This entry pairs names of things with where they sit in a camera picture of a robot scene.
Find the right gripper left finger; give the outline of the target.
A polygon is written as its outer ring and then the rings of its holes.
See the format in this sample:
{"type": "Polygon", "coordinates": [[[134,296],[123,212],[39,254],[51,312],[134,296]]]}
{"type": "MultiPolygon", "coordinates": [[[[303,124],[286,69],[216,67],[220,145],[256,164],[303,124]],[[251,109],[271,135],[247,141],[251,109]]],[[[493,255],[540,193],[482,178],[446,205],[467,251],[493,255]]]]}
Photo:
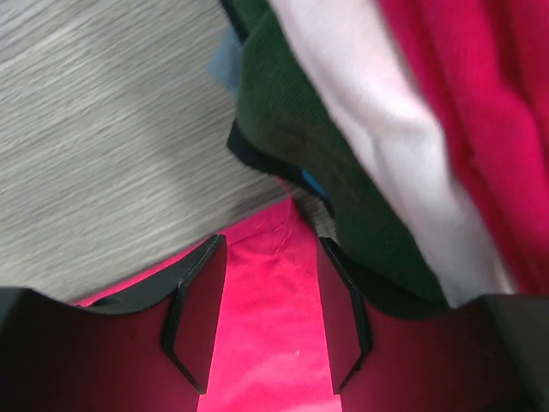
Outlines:
{"type": "Polygon", "coordinates": [[[208,386],[226,254],[226,238],[214,235],[89,306],[3,288],[2,410],[196,410],[208,386]]]}

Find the pink red t-shirt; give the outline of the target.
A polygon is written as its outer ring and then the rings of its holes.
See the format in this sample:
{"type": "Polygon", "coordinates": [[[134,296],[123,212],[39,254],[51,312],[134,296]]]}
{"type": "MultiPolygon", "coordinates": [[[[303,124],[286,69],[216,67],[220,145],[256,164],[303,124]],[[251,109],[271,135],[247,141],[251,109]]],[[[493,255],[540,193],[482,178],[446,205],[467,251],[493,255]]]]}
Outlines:
{"type": "Polygon", "coordinates": [[[548,291],[548,4],[384,1],[452,168],[523,293],[548,291]]]}
{"type": "Polygon", "coordinates": [[[223,230],[226,280],[201,411],[339,411],[317,236],[287,198],[223,230]]]}

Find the white t-shirt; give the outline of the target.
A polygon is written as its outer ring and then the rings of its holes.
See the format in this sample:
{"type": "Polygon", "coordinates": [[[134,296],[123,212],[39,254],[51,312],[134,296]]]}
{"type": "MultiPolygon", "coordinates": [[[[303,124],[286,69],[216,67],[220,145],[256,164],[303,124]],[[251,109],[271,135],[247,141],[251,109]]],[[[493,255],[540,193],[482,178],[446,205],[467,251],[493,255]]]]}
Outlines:
{"type": "Polygon", "coordinates": [[[513,294],[480,214],[450,169],[443,129],[375,1],[273,1],[329,116],[409,230],[451,306],[513,294]]]}

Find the dark green t-shirt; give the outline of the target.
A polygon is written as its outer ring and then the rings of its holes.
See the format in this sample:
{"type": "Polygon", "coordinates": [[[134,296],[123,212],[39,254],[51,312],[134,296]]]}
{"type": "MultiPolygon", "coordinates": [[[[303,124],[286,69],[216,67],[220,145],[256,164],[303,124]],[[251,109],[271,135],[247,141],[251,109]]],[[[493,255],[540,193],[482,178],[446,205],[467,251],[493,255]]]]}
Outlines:
{"type": "Polygon", "coordinates": [[[327,192],[353,283],[387,312],[448,309],[437,278],[337,130],[265,1],[225,1],[242,45],[235,123],[264,155],[308,172],[327,192]]]}

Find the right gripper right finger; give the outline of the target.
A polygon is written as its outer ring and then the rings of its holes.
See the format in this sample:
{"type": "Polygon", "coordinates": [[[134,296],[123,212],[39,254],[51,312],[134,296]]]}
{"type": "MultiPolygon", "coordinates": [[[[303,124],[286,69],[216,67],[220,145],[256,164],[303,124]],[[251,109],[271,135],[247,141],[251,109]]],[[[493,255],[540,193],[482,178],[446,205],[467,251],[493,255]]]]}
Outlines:
{"type": "Polygon", "coordinates": [[[545,411],[548,299],[488,294],[440,309],[320,238],[334,392],[346,411],[545,411]]]}

